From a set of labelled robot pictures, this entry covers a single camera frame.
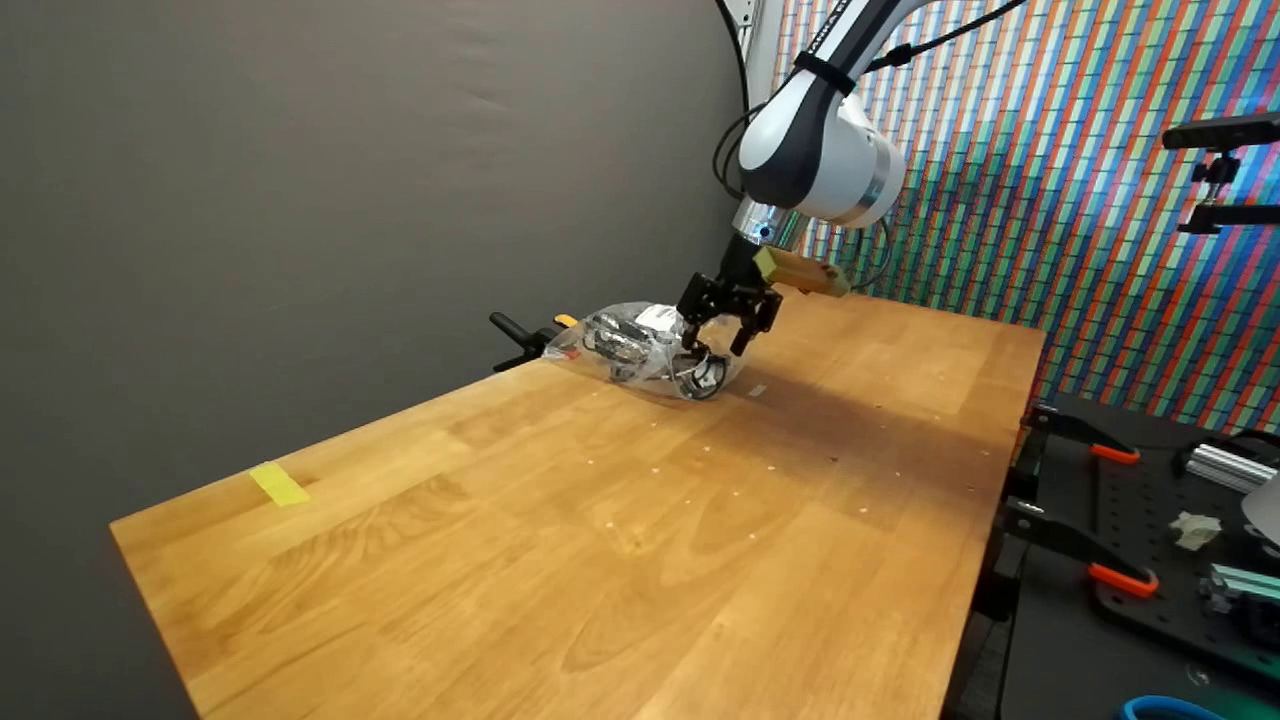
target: wall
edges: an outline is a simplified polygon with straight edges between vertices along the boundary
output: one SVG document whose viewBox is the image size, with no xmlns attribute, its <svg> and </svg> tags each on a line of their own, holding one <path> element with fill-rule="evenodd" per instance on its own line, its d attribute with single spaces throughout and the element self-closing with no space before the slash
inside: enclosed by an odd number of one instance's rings
<svg viewBox="0 0 1280 720">
<path fill-rule="evenodd" d="M 790 0 L 796 57 L 824 0 Z M 920 10 L 931 39 L 996 0 Z M 1047 331 L 1042 396 L 1094 396 L 1207 428 L 1280 426 L 1277 229 L 1178 231 L 1199 192 L 1181 120 L 1280 113 L 1273 0 L 1027 0 L 862 86 L 907 153 L 889 231 L 791 223 L 864 294 Z M 1242 153 L 1234 199 L 1280 204 L 1280 146 Z"/>
<path fill-rule="evenodd" d="M 107 519 L 677 296 L 738 113 L 713 4 L 0 4 L 0 716 L 183 716 Z"/>
</svg>

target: dark gray backdrop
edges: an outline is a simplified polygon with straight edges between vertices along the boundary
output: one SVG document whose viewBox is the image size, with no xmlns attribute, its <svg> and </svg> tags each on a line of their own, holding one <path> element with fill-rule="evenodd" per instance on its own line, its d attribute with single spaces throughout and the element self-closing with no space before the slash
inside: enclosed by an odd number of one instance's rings
<svg viewBox="0 0 1280 720">
<path fill-rule="evenodd" d="M 0 716 L 183 716 L 107 519 L 677 296 L 738 108 L 713 0 L 0 0 Z"/>
</svg>

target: wooden tabletop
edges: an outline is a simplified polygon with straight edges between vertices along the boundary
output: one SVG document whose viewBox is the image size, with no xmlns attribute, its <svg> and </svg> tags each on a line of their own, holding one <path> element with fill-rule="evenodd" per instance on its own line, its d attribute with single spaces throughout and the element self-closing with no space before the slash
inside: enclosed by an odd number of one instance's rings
<svg viewBox="0 0 1280 720">
<path fill-rule="evenodd" d="M 113 532 L 199 716 L 935 716 L 1042 339 L 790 294 L 715 402 L 536 360 Z"/>
</svg>

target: wooden table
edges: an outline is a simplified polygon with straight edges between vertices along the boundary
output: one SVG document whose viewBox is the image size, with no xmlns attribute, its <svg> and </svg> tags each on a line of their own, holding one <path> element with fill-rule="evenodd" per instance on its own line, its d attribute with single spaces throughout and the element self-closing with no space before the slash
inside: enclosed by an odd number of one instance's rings
<svg viewBox="0 0 1280 720">
<path fill-rule="evenodd" d="M 536 360 L 113 532 L 204 716 L 935 716 L 1042 339 L 791 294 L 710 406 Z"/>
</svg>

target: blue object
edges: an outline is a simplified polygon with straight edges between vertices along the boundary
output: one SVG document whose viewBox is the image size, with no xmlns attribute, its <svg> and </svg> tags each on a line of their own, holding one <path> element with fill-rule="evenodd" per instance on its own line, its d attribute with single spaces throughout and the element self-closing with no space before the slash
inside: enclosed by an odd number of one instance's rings
<svg viewBox="0 0 1280 720">
<path fill-rule="evenodd" d="M 1225 716 L 1181 697 L 1134 697 L 1119 703 L 1119 720 L 1225 720 Z"/>
</svg>

